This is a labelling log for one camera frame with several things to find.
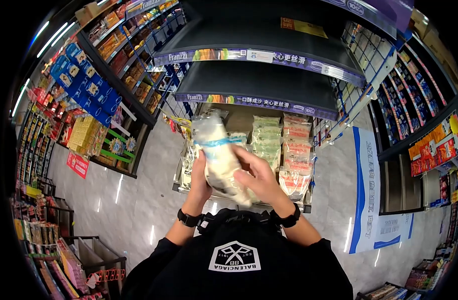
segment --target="balenciaga logo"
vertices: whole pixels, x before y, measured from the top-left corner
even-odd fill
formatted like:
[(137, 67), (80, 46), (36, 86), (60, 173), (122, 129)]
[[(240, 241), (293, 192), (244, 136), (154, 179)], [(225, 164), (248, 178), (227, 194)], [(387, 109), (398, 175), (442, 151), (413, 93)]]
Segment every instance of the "balenciaga logo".
[(209, 270), (218, 272), (247, 272), (260, 269), (257, 249), (238, 241), (215, 247), (209, 264)]

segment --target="black shirt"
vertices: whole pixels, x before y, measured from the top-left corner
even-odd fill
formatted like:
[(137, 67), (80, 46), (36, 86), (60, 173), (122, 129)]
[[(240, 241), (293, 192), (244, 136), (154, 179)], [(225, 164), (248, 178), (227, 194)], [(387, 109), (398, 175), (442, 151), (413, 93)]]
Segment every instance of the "black shirt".
[(353, 298), (330, 241), (301, 247), (257, 222), (223, 223), (183, 247), (163, 238), (122, 289), (129, 300), (233, 295)]

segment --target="hand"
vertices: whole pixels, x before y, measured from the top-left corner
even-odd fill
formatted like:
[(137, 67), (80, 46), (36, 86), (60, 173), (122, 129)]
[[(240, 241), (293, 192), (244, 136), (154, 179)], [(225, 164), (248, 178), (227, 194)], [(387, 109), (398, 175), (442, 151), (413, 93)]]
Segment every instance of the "hand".
[(212, 195), (212, 187), (207, 184), (204, 175), (205, 155), (202, 150), (199, 150), (199, 158), (194, 160), (192, 164), (192, 173), (190, 175), (190, 191), (187, 197), (188, 200), (201, 202), (202, 205)]
[(239, 146), (232, 146), (232, 151), (239, 159), (242, 169), (250, 173), (248, 174), (239, 170), (234, 172), (234, 178), (242, 185), (251, 189), (261, 201), (270, 204), (274, 209), (277, 206), (286, 207), (289, 204), (292, 212), (288, 214), (293, 213), (294, 205), (286, 193), (279, 187), (269, 163), (265, 159), (258, 158), (256, 155), (247, 152)]

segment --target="glossy floor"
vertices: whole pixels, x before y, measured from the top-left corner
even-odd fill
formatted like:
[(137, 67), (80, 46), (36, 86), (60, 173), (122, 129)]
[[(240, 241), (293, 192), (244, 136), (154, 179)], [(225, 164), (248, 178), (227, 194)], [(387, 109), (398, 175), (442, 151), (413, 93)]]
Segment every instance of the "glossy floor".
[[(369, 113), (361, 112), (354, 126), (370, 129)], [(158, 122), (147, 140), (137, 179), (121, 176), (95, 163), (89, 164), (84, 180), (66, 166), (69, 151), (59, 145), (49, 169), (57, 186), (56, 195), (65, 198), (74, 209), (76, 235), (98, 235), (120, 255), (128, 258), (128, 270), (147, 258), (165, 236), (185, 195), (172, 191), (172, 181), (183, 139), (170, 127)], [(312, 213), (304, 214), (332, 249), (350, 279), (354, 295), (370, 291), (385, 281), (404, 285), (410, 270), (424, 258), (432, 258), (436, 246), (445, 239), (448, 223), (446, 207), (415, 213), (412, 238), (399, 244), (349, 255), (344, 252), (349, 220), (356, 207), (355, 148), (350, 130), (333, 146), (317, 153), (316, 188)], [(205, 212), (227, 202), (208, 201)], [(304, 258), (309, 264), (312, 259)]]

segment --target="floor sign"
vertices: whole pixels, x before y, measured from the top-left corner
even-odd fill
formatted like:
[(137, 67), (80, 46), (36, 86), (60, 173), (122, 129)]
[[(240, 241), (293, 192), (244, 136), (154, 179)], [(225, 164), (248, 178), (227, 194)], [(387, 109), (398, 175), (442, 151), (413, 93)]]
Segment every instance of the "floor sign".
[(70, 151), (66, 164), (79, 176), (85, 179), (87, 175), (87, 169), (89, 168), (88, 160)]
[(379, 216), (381, 174), (374, 133), (352, 127), (357, 161), (357, 203), (349, 253), (386, 247), (410, 238), (414, 214)]

